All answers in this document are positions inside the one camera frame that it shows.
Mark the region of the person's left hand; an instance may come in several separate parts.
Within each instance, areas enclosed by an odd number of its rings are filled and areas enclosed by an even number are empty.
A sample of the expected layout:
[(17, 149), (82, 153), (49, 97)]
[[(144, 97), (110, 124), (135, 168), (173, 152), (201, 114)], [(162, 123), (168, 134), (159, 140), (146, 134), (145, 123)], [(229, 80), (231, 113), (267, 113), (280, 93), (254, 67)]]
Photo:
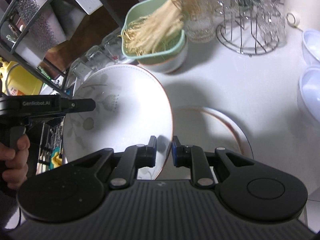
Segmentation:
[(18, 190), (27, 179), (30, 141), (26, 134), (17, 141), (17, 150), (1, 144), (1, 161), (5, 170), (1, 173), (7, 188)]

